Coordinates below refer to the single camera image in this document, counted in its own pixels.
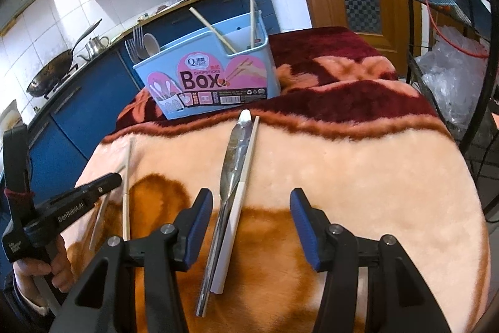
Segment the person's left hand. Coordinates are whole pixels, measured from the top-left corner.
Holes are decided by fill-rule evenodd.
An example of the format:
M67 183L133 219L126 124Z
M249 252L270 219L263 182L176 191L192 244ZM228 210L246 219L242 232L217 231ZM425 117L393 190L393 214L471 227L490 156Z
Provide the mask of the person's left hand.
M74 285L74 274L61 236L57 237L56 244L57 255L50 264L31 258L20 259L13 263L13 273L19 291L33 302L39 301L38 297L41 297L34 282L34 277L44 277L52 274L52 285L62 293L68 292Z

